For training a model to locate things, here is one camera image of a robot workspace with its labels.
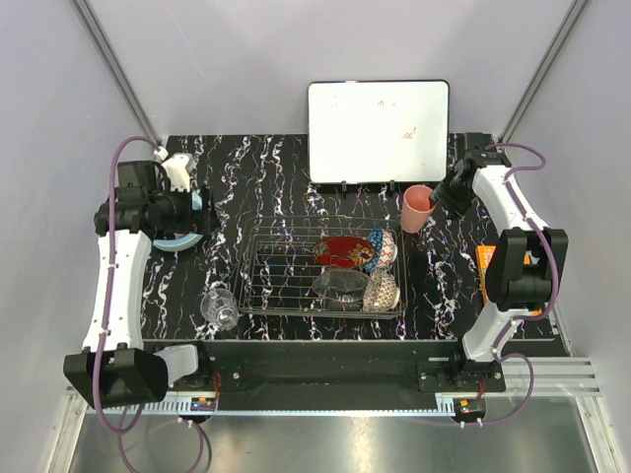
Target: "metal floor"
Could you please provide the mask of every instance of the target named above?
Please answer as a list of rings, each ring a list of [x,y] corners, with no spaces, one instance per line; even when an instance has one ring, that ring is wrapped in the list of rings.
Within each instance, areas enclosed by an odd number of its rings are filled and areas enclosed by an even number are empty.
[[[489,418],[514,409],[489,399]],[[187,471],[199,446],[193,431],[164,416],[145,415],[127,436],[141,473]],[[596,472],[577,407],[570,399],[533,398],[517,419],[498,427],[454,429],[403,418],[221,417],[206,422],[212,473]],[[126,472],[116,439],[86,416],[73,473]]]

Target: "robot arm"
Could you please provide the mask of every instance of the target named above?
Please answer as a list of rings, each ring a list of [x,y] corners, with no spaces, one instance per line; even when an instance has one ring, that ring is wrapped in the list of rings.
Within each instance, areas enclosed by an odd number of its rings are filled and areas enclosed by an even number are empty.
[[[500,239],[486,272],[485,284],[489,301],[482,309],[473,327],[461,340],[461,370],[467,362],[493,363],[497,354],[517,331],[520,321],[511,325],[497,347],[497,337],[516,315],[544,307],[552,291],[548,259],[540,240],[518,208],[506,185],[511,168],[504,153],[469,151],[441,182],[432,194],[446,210],[461,217],[478,197],[489,211]],[[551,230],[529,206],[515,179],[511,183],[526,208],[526,215],[543,231],[550,243],[559,273],[563,271],[568,239],[562,230]],[[525,263],[526,254],[532,256]]]
[[[116,263],[100,378],[103,407],[161,401],[170,384],[198,370],[198,347],[176,345],[150,354],[143,351],[140,330],[142,282],[152,240],[164,233],[210,235],[219,225],[210,189],[201,190],[202,208],[192,210],[190,165],[191,156],[185,154],[173,155],[162,163],[118,165]],[[107,202],[95,215],[95,227],[100,236],[101,267],[94,313],[82,353],[64,360],[64,374],[92,406],[92,376],[109,270]]]

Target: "red plate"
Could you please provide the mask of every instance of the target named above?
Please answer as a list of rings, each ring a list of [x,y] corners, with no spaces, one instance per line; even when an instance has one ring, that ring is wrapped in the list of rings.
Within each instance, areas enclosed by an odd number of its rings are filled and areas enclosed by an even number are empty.
[[[355,236],[328,236],[315,244],[312,253],[320,264],[356,268],[372,260],[375,249],[364,239]]]

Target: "metal bar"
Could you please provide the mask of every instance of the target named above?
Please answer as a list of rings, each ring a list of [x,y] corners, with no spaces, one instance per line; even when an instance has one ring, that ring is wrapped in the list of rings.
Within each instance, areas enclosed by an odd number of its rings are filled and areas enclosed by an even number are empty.
[[[530,358],[534,369],[536,397],[600,397],[594,370],[587,358]],[[506,392],[487,392],[486,397],[524,396],[530,373],[521,360],[510,359],[502,364]],[[444,392],[452,397],[472,397],[477,392]]]
[[[46,473],[67,473],[70,471],[83,420],[88,404],[83,398],[71,390],[64,394],[65,409],[57,429],[57,436],[50,449],[44,471]]]
[[[194,406],[193,398],[205,397],[215,399],[214,391],[207,392],[173,392],[170,391],[161,402],[146,404],[143,415],[155,416],[274,416],[274,417],[452,417],[456,412],[454,401],[449,397],[437,396],[436,409],[374,409],[374,410],[251,410],[251,411],[223,411],[221,400],[217,404],[217,410],[203,410]],[[130,412],[134,412],[138,406],[131,406]],[[106,414],[120,414],[123,407],[104,409]],[[94,414],[94,409],[88,408],[89,414]]]
[[[567,42],[570,33],[573,31],[591,1],[592,0],[574,0],[574,2],[572,2],[568,12],[565,14],[565,18],[559,26],[559,29],[545,51],[541,62],[537,66],[534,76],[530,79],[530,82],[526,87],[526,91],[522,95],[517,108],[513,112],[513,115],[504,128],[504,131],[500,135],[500,142],[506,143],[511,141],[511,138],[515,134],[515,130],[520,125],[522,118],[524,118],[526,111],[530,107],[534,96],[541,87],[541,84],[548,75],[548,72],[550,72],[554,61],[556,61],[556,58]]]
[[[158,136],[149,116],[140,104],[138,97],[134,93],[134,90],[132,89],[127,76],[123,72],[118,59],[116,59],[114,51],[105,36],[104,29],[99,23],[89,0],[70,0],[70,3],[75,7],[75,10],[79,15],[79,19],[84,24],[84,27],[86,27],[88,34],[97,48],[97,51],[101,55],[101,59],[103,60],[105,67],[111,74],[112,79],[116,83],[120,94],[127,103],[131,114],[136,119],[142,133],[148,139],[153,140],[156,143],[160,143],[162,140],[160,136]]]
[[[602,398],[577,398],[577,407],[598,473],[627,471]]]
[[[568,333],[568,329],[563,320],[563,315],[561,313],[561,307],[559,303],[556,303],[554,308],[550,312],[550,325],[552,327],[552,332],[556,329],[561,334],[561,341],[563,342],[563,346],[565,347],[565,351],[568,355],[572,355],[572,340],[570,339],[570,335]]]

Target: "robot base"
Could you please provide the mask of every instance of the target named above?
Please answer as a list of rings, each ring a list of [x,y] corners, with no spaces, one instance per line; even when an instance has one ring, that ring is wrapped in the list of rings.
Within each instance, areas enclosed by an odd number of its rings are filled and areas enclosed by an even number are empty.
[[[447,362],[426,362],[416,365],[421,392],[480,392],[484,381],[485,392],[505,392],[502,366],[496,362],[473,362],[464,355],[462,343]]]

